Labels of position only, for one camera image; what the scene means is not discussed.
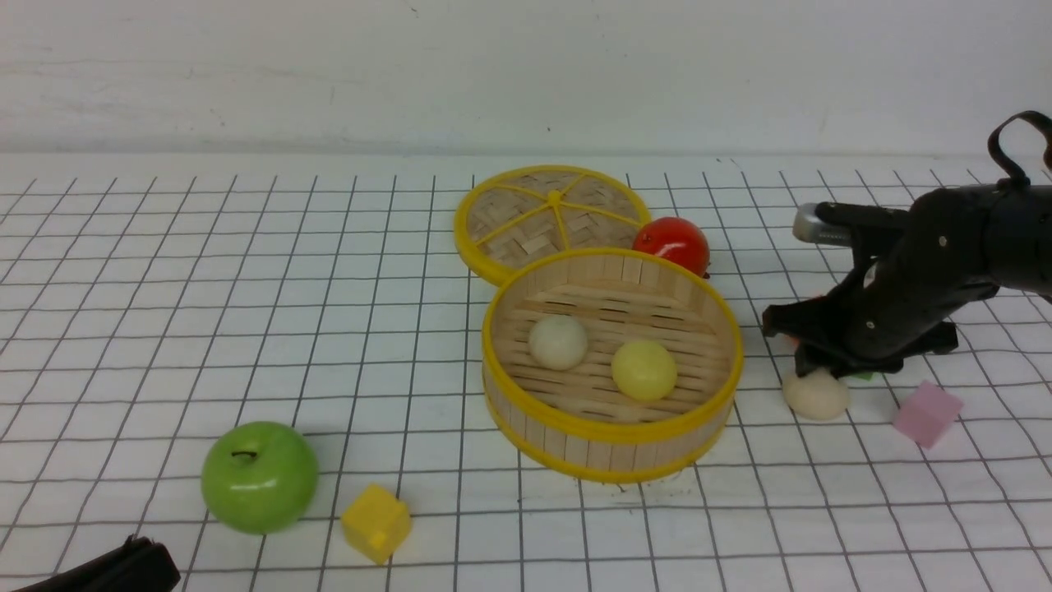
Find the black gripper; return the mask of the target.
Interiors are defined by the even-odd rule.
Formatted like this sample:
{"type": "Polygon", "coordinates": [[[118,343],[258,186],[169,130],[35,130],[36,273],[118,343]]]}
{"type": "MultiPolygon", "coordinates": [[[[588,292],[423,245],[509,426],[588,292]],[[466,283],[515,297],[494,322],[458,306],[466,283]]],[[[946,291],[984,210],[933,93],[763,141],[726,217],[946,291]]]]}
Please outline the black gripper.
{"type": "Polygon", "coordinates": [[[949,318],[995,293],[984,234],[1000,197],[992,185],[920,196],[889,256],[861,263],[826,293],[767,307],[760,332],[800,340],[796,377],[898,373],[909,358],[953,352],[957,326],[949,318]]]}

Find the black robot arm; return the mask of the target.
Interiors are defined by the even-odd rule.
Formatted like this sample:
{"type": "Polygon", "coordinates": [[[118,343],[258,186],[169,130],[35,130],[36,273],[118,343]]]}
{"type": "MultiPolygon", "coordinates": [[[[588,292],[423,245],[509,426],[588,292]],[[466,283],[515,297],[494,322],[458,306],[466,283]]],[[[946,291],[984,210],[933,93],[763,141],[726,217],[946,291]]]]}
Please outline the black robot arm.
{"type": "Polygon", "coordinates": [[[959,308],[1000,289],[1050,295],[1047,185],[940,187],[909,209],[820,202],[803,205],[794,234],[846,246],[853,267],[824,295],[767,307],[765,336],[796,342],[805,376],[897,373],[909,358],[958,345],[959,308]]]}

